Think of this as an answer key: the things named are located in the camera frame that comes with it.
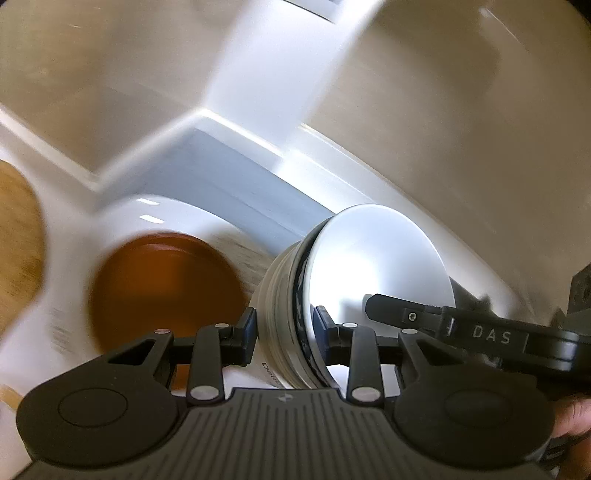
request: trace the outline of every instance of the metal screw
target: metal screw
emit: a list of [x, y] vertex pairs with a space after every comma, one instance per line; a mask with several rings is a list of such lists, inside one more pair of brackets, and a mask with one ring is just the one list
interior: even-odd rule
[[220, 391], [211, 385], [199, 385], [193, 387], [190, 394], [195, 400], [213, 400], [220, 394]]
[[351, 392], [351, 396], [362, 402], [374, 402], [379, 400], [382, 394], [374, 387], [357, 387]]

